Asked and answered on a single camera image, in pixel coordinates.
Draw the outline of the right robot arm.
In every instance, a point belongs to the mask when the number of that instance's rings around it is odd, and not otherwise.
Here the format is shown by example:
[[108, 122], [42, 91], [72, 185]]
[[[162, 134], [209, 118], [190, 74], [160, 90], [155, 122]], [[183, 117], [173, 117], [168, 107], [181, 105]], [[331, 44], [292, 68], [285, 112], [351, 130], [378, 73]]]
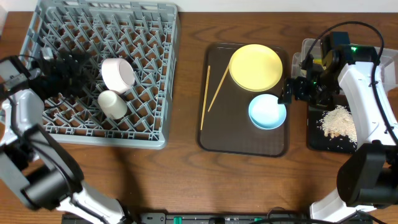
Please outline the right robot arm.
[[382, 47], [353, 45], [345, 32], [325, 31], [316, 42], [322, 64], [307, 54], [306, 76], [287, 79], [278, 102], [329, 108], [333, 94], [345, 94], [358, 148], [339, 169], [336, 189], [310, 206], [311, 219], [338, 223], [397, 204], [397, 121], [381, 80]]

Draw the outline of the wooden chopstick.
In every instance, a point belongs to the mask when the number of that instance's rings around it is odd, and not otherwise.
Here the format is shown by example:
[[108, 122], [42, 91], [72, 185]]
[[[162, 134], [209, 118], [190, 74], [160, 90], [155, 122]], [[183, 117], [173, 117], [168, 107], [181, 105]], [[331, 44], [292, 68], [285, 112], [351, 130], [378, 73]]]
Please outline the wooden chopstick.
[[223, 82], [224, 82], [224, 80], [225, 80], [225, 78], [226, 78], [228, 72], [229, 72], [229, 65], [226, 67], [226, 70], [224, 71], [224, 74], [223, 74], [223, 76], [221, 77], [221, 80], [220, 80], [220, 82], [219, 82], [219, 84], [218, 84], [218, 87], [217, 87], [217, 89], [216, 89], [216, 91], [215, 91], [215, 94], [213, 95], [213, 98], [212, 98], [211, 103], [210, 103], [210, 105], [209, 105], [208, 112], [210, 112], [210, 110], [211, 110], [211, 108], [212, 108], [212, 106], [213, 106], [213, 103], [215, 102], [216, 97], [218, 96], [218, 93], [219, 93], [219, 91], [220, 91], [220, 89], [221, 89], [221, 86], [222, 86], [222, 84], [223, 84]]
[[204, 118], [205, 118], [206, 99], [207, 99], [207, 94], [208, 94], [208, 83], [209, 83], [210, 71], [211, 71], [211, 66], [208, 65], [208, 68], [207, 68], [207, 71], [206, 71], [206, 80], [205, 80], [206, 82], [205, 82], [205, 92], [204, 92], [204, 97], [203, 97], [203, 106], [202, 106], [202, 113], [201, 113], [200, 131], [203, 130], [203, 123], [204, 123]]

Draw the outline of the light blue bowl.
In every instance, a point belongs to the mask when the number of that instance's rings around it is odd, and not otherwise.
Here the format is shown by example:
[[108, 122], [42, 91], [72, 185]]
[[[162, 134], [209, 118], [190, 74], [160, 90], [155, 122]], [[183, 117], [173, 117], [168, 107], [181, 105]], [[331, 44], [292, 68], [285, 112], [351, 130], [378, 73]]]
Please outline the light blue bowl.
[[278, 97], [271, 94], [262, 94], [251, 100], [248, 115], [255, 127], [272, 130], [285, 122], [287, 109], [285, 105], [278, 104]]

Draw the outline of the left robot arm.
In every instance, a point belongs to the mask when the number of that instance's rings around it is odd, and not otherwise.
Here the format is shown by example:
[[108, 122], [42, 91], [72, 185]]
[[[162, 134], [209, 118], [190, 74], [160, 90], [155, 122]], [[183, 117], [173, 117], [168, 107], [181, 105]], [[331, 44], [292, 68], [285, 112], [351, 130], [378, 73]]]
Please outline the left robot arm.
[[72, 213], [90, 223], [132, 223], [119, 200], [85, 182], [77, 161], [46, 132], [45, 101], [77, 95], [86, 82], [82, 69], [89, 54], [44, 48], [38, 57], [1, 59], [1, 180], [29, 209]]

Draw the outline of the white cup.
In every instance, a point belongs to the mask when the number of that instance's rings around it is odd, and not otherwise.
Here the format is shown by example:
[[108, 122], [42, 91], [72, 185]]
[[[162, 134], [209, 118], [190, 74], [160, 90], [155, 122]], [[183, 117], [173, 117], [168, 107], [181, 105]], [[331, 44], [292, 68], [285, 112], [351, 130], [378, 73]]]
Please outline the white cup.
[[127, 113], [126, 102], [111, 90], [99, 94], [98, 104], [103, 113], [111, 119], [121, 119]]

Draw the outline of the rice food scraps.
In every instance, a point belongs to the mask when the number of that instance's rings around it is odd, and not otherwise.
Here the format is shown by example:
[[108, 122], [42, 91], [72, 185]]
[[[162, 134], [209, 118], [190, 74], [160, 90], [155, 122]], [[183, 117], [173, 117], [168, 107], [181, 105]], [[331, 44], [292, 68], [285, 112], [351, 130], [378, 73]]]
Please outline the rice food scraps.
[[347, 137], [349, 142], [357, 143], [353, 116], [344, 106], [337, 105], [334, 110], [323, 112], [317, 128], [323, 131], [324, 137]]

